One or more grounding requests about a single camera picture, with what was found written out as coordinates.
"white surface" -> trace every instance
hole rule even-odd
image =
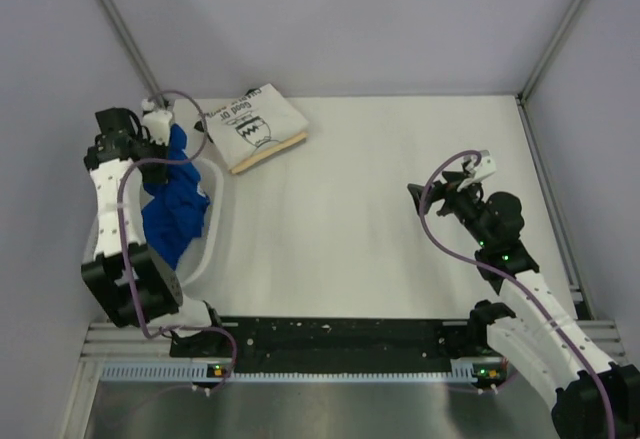
[[[202,101],[207,110],[228,99]],[[218,245],[206,284],[186,289],[221,314],[467,317],[492,289],[445,256],[421,229],[407,183],[425,181],[452,154],[489,149],[499,169],[486,192],[520,197],[522,234],[551,289],[573,312],[513,97],[298,98],[309,139],[227,178]],[[177,101],[176,122],[202,137]],[[206,157],[215,157],[207,146]],[[476,244],[452,217],[430,217],[443,242]]]
[[[0,436],[49,439],[99,311],[80,277],[93,114],[144,91],[94,0],[0,0],[0,24]]]
[[[115,0],[165,85],[237,97],[517,92],[571,0]]]
[[[591,0],[530,103],[580,273],[640,361],[640,0]]]

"white bag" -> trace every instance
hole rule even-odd
[[[271,84],[206,116],[209,133],[234,174],[306,139],[309,126]]]

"fabric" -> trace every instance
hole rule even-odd
[[[187,135],[180,126],[171,126],[169,159],[186,159]],[[154,198],[142,209],[147,243],[171,266],[178,265],[192,239],[202,236],[204,215],[211,201],[200,189],[200,173],[193,164],[167,166],[166,184],[145,184]]]
[[[283,149],[278,146],[309,127],[300,111],[271,84],[252,89],[206,116],[207,130],[230,171],[264,151]]]

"white tabletop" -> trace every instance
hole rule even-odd
[[[201,100],[212,111],[229,99]],[[523,205],[522,239],[551,290],[575,315],[567,278],[513,97],[294,98],[306,143],[240,176],[228,175],[210,279],[186,292],[223,315],[464,318],[496,300],[478,271],[437,250],[407,183],[424,183],[464,149],[488,149],[505,190]],[[176,120],[201,135],[176,101]],[[203,153],[222,165],[215,147]],[[453,216],[428,218],[467,256],[477,244]]]

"cable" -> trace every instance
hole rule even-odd
[[[538,298],[526,286],[521,284],[515,277],[507,274],[506,272],[501,271],[496,267],[490,266],[489,264],[485,264],[483,262],[479,262],[474,259],[465,257],[462,254],[458,254],[457,252],[447,248],[440,241],[438,241],[438,239],[436,239],[436,237],[433,235],[433,233],[429,229],[429,226],[427,225],[427,218],[425,215],[426,206],[427,206],[427,195],[429,194],[429,191],[433,183],[435,182],[436,178],[442,173],[442,171],[444,171],[447,167],[449,167],[453,162],[465,156],[475,156],[476,165],[479,164],[480,161],[482,160],[482,154],[480,153],[480,151],[467,150],[467,151],[459,152],[458,154],[451,156],[444,163],[442,163],[442,165],[440,165],[440,167],[438,167],[435,170],[435,172],[431,175],[431,177],[425,184],[424,189],[422,190],[422,194],[420,195],[420,205],[418,208],[418,216],[420,217],[420,222],[422,224],[422,228],[424,229],[425,234],[427,235],[429,240],[445,254],[451,257],[454,257],[462,262],[466,262],[467,264],[471,264],[472,266],[480,267],[489,272],[497,274],[498,276],[502,277],[506,281],[510,282],[511,284],[516,286],[518,289],[520,289],[520,291],[522,291],[522,293],[538,308],[538,310],[543,315],[543,317],[547,320],[547,322],[549,322],[555,328],[554,329],[555,332],[560,336],[560,338],[564,341],[564,343],[571,350],[571,352],[582,363],[582,365],[584,366],[589,376],[591,376],[591,379],[593,379],[593,382],[595,383],[596,388],[600,393],[600,397],[602,398],[602,404],[604,406],[604,412],[605,412],[606,423],[607,423],[607,437],[608,439],[615,439],[616,431],[615,431],[615,422],[613,418],[613,409],[611,407],[611,400],[607,395],[607,391],[604,388],[604,384],[602,383],[602,380],[600,379],[600,377],[598,377],[598,373],[593,369],[589,361],[587,361],[587,358],[584,357],[584,354],[582,354],[578,346],[576,346],[576,344],[571,340],[569,336],[567,336],[567,334],[561,328],[556,327],[556,321],[554,320],[553,316],[549,313],[549,311],[547,311],[547,309],[538,300]]]
[[[182,166],[185,164],[189,164],[190,162],[193,162],[193,160],[200,155],[200,153],[204,150],[207,144],[206,116],[204,114],[204,111],[200,107],[200,105],[196,102],[196,100],[193,99],[189,94],[186,94],[182,91],[173,90],[173,89],[160,91],[154,96],[150,97],[149,100],[154,101],[155,99],[157,99],[158,97],[161,97],[164,94],[176,94],[178,96],[182,96],[185,99],[187,99],[191,104],[193,104],[193,106],[198,111],[198,115],[202,120],[202,127],[205,131],[205,133],[202,136],[202,144],[200,144],[200,147],[198,147],[198,150],[191,157],[188,157],[186,159],[170,160],[170,159],[159,159],[159,158],[149,157],[149,158],[140,159],[139,161],[136,161],[133,164],[131,164],[129,168],[125,171],[124,175],[122,176],[122,180],[120,181],[120,184],[118,186],[118,194],[116,199],[117,204],[122,204],[124,202],[124,190],[125,190],[125,185],[127,183],[127,180],[129,179],[133,171],[138,169],[140,166],[143,166],[145,164],[170,164],[174,166]],[[163,333],[181,329],[183,331],[216,332],[218,334],[222,334],[223,336],[225,336],[231,343],[231,366],[227,369],[227,372],[222,377],[222,380],[212,388],[212,391],[214,389],[219,389],[229,379],[236,364],[236,360],[238,357],[238,346],[236,344],[235,339],[226,330],[220,327],[213,327],[213,326],[195,327],[195,326],[181,326],[176,324],[172,326],[160,327],[158,331],[154,333],[149,331],[149,328],[147,327],[147,321],[146,321],[146,318],[144,317],[144,312],[142,310],[142,304],[140,302],[140,295],[138,294],[138,288],[136,287],[136,282],[133,277],[133,268],[131,267],[131,259],[129,257],[129,248],[128,248],[128,241],[127,241],[126,227],[125,227],[124,211],[121,207],[118,208],[118,228],[120,229],[120,248],[122,250],[122,259],[124,263],[124,277],[126,277],[127,281],[129,282],[131,299],[133,301],[133,307],[136,311],[136,318],[138,319],[138,324],[140,326],[140,330],[142,331],[142,334],[147,339],[154,339],[162,335]]]

